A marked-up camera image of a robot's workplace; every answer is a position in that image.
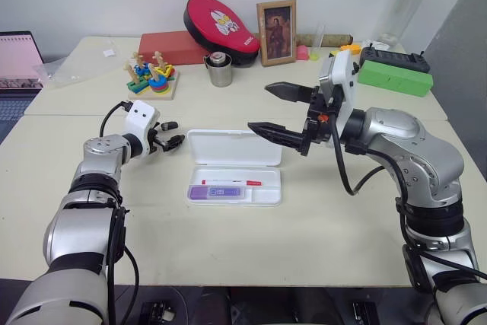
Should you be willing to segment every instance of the colorful peg toy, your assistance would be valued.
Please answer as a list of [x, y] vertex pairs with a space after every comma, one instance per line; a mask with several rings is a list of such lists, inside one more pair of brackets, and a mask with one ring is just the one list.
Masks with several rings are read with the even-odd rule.
[[162, 54], [156, 51], [152, 56], [157, 61], [157, 65], [144, 62], [143, 56], [137, 52], [133, 53], [132, 58], [135, 60], [135, 65], [132, 67], [126, 62], [123, 67], [131, 78], [127, 83], [127, 88], [131, 91], [129, 97], [172, 99], [178, 73], [171, 64], [164, 61]]

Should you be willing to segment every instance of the laptop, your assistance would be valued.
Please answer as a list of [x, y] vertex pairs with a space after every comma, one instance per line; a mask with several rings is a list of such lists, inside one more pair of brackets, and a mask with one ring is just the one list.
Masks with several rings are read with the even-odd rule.
[[0, 144], [43, 87], [43, 59], [30, 31], [0, 32]]

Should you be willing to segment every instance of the laptop screen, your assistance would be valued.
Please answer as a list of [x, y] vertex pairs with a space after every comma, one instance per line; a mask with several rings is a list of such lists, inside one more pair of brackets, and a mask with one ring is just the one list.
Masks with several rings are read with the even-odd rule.
[[30, 32], [0, 32], [0, 89], [41, 88], [33, 67], [42, 63]]

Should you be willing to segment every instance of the wooden base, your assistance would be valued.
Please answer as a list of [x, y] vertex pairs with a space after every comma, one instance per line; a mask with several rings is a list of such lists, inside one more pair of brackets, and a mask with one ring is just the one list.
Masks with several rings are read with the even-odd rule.
[[174, 73], [174, 80], [169, 80], [169, 91], [165, 93], [156, 93], [154, 92], [151, 87], [147, 87], [140, 93], [132, 93], [129, 91], [129, 99], [140, 99], [140, 100], [173, 100], [174, 92], [176, 91], [177, 86], [177, 79], [179, 78], [180, 73]]

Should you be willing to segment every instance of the robotic arm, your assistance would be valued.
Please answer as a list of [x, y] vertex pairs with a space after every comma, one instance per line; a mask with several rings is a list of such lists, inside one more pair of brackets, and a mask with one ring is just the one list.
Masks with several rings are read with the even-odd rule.
[[430, 135], [415, 117], [398, 110], [354, 110], [355, 75], [349, 51], [338, 53], [323, 65], [320, 86], [290, 83], [266, 87], [277, 97], [309, 103], [302, 133], [272, 123], [248, 126], [271, 142], [307, 155], [310, 143], [335, 149], [345, 190], [349, 185], [340, 143], [345, 151], [367, 155], [384, 167], [401, 197], [396, 199], [406, 244], [403, 255], [412, 285], [434, 294], [437, 307], [428, 323], [487, 323], [487, 286], [481, 284], [468, 221], [463, 217], [459, 176], [463, 159], [451, 144]]
[[[152, 106], [140, 100], [121, 106], [129, 111], [125, 133], [103, 136], [102, 129], [100, 137], [85, 142], [83, 161], [44, 236], [49, 269], [27, 287], [7, 324], [116, 323], [114, 263], [126, 252], [138, 272], [125, 247], [121, 167], [156, 152], [155, 145], [168, 151], [184, 140], [184, 135], [159, 139], [160, 114]], [[163, 131], [172, 128], [177, 123], [161, 125]]]

